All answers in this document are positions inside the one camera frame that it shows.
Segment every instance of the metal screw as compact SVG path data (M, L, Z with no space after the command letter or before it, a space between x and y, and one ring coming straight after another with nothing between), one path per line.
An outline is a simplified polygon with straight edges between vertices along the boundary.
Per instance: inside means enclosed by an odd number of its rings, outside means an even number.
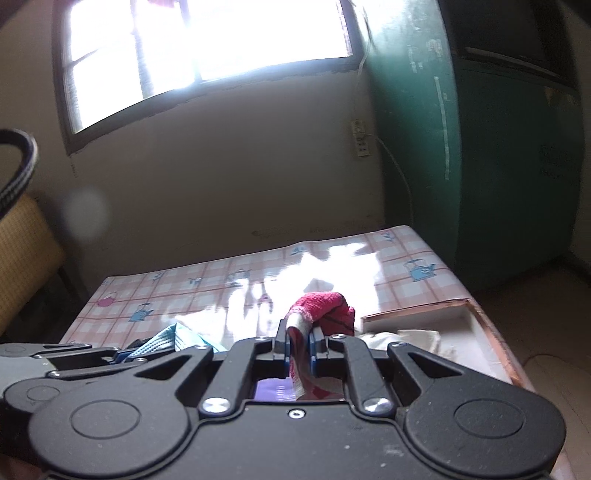
M390 402L387 398L383 397L374 397L369 398L363 402L363 409L370 413L386 413L392 409L392 402Z
M211 397L204 400L201 407L207 413L224 413L230 410L230 401L227 398Z
M293 410L290 410L287 414L289 415L289 418L294 420L303 419L306 416L306 412L300 408L294 408Z

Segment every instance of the pink teapot print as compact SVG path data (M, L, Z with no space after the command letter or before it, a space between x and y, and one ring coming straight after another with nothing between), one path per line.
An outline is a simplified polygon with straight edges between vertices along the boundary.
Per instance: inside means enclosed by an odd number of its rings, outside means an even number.
M117 292L112 291L96 302L96 305L98 307L110 307L114 304L115 300L117 300Z

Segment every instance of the checkered tablecloth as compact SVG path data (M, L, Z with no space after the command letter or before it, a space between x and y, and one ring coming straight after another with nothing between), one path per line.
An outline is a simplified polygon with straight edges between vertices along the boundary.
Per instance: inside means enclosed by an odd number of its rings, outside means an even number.
M63 342L125 347L182 320L229 348L274 335L305 292L338 291L361 318L387 310L470 298L408 226L300 242L240 257L126 277L108 277Z

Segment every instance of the yellow chair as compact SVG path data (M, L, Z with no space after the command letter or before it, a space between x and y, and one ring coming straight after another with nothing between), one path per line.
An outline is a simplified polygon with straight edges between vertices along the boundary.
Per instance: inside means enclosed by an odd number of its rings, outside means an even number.
M65 260L37 202L23 195L0 220L0 335Z

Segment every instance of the wooden floor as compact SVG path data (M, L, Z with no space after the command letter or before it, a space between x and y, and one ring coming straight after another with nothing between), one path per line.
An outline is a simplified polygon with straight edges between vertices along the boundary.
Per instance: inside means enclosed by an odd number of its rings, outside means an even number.
M475 296L538 393L562 412L577 480L591 480L591 285L553 265Z

